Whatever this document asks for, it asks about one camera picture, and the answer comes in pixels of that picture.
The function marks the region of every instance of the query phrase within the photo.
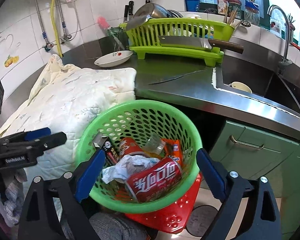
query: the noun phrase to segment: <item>pink brush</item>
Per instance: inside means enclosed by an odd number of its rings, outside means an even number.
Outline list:
[[[106,21],[106,19],[102,16],[97,18],[97,23],[99,24],[99,26],[101,28],[103,28],[104,30],[107,30],[110,28],[110,24]]]
[[[104,30],[109,30],[111,28],[110,24],[106,21],[106,19],[102,16],[98,17],[97,18],[97,23],[99,24],[99,26],[101,28],[103,28]],[[113,32],[111,31],[108,31],[108,35],[111,35],[114,40],[116,41],[116,43],[119,45],[119,47],[122,49],[122,50],[125,50],[126,48],[123,46],[123,44],[119,41],[119,39],[114,35]]]

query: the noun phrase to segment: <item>battery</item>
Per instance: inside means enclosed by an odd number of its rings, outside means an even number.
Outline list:
[[[109,136],[98,133],[92,140],[94,147],[97,150],[104,150],[106,154],[106,162],[109,165],[116,165],[119,161],[119,156],[109,138]]]

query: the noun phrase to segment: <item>stainless steel sink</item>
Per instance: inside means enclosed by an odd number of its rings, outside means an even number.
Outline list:
[[[289,87],[273,71],[239,58],[224,56],[221,66],[217,66],[217,87],[234,91],[283,110],[300,115],[300,105]],[[234,81],[251,88],[252,93],[229,87]]]

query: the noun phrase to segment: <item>coca-cola can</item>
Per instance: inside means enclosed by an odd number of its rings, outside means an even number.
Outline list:
[[[148,155],[140,148],[136,141],[131,137],[125,137],[119,144],[120,159],[125,155],[142,155],[148,157]]]
[[[152,168],[131,175],[126,180],[126,188],[136,201],[148,202],[163,196],[181,177],[179,164],[172,158],[165,157]]]

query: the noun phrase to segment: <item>cleaver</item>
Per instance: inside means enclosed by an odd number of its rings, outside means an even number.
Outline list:
[[[163,47],[177,47],[187,49],[200,49],[211,51],[212,48],[228,49],[237,53],[242,54],[244,47],[232,42],[198,38],[198,37],[187,37],[187,36],[159,36],[160,44]]]

